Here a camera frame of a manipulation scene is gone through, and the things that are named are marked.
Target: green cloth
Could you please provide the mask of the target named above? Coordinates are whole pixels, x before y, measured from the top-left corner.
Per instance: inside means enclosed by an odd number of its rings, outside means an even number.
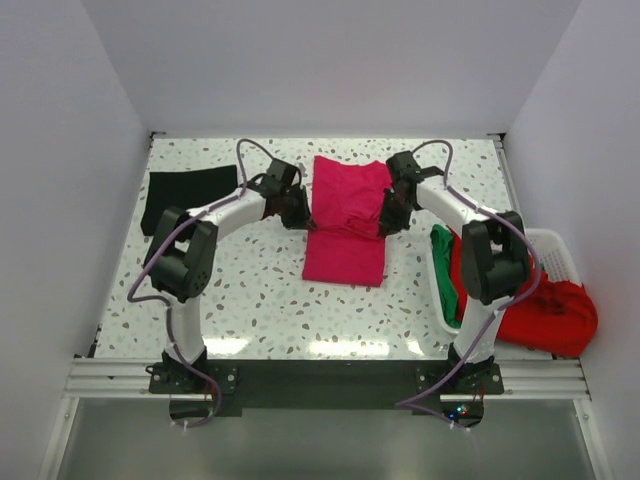
[[[431,245],[433,246],[433,265],[438,280],[440,303],[444,321],[452,328],[460,328],[461,322],[456,319],[458,307],[458,292],[456,292],[449,272],[451,271],[451,252],[453,250],[453,235],[448,228],[434,225],[431,229]]]

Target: white plastic basket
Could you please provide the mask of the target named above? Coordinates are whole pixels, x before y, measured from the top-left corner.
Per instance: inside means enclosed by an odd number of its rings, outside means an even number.
[[[582,285],[578,271],[573,263],[573,259],[569,254],[569,250],[565,245],[562,237],[553,230],[545,230],[542,228],[527,228],[527,238],[531,241],[533,247],[538,252],[540,262],[544,265],[544,270],[549,275],[552,282],[560,282],[568,280],[576,285]],[[436,279],[436,269],[433,264],[433,253],[431,247],[431,239],[427,239],[426,252],[427,276],[433,297],[433,306],[436,310],[438,323],[447,332],[457,335],[458,329],[450,327],[444,321],[442,314],[442,304],[440,303],[440,291],[438,290],[438,281]]]

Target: gray floor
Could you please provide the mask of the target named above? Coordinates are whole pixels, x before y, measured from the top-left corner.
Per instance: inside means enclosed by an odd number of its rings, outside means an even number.
[[[493,402],[471,434],[408,412],[273,410],[184,433],[167,408],[83,401],[59,478],[594,478],[571,402]]]

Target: white wall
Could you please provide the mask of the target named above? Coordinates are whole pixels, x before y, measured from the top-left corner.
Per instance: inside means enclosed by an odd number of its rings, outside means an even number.
[[[507,135],[530,226],[568,241],[600,330],[585,374],[619,479],[640,441],[640,2],[583,0]]]
[[[579,0],[84,0],[145,125],[504,132]]]
[[[145,130],[79,0],[0,4],[0,477],[33,479],[86,354]]]

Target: table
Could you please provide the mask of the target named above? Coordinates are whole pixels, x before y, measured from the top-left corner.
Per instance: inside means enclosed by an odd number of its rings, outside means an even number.
[[[315,155],[348,164],[385,161],[424,139],[263,138],[273,154],[304,171],[312,189]],[[453,139],[451,181],[485,205],[511,209],[509,192],[492,140]],[[158,302],[132,305],[126,294],[149,247],[140,229],[149,171],[185,171],[236,162],[236,139],[156,138],[147,174],[120,258],[97,337],[95,357],[157,358],[165,345]],[[269,160],[244,148],[248,175]],[[444,166],[441,146],[417,155],[423,166]],[[414,214],[409,231],[387,238],[385,280],[380,288],[301,279],[306,234],[287,231],[278,218],[247,225],[224,238],[214,277],[201,302],[202,333],[210,357],[238,359],[442,359],[453,337],[436,320],[424,261],[428,234],[439,219]],[[151,292],[148,279],[140,293]],[[550,355],[498,344],[498,359],[545,359]]]

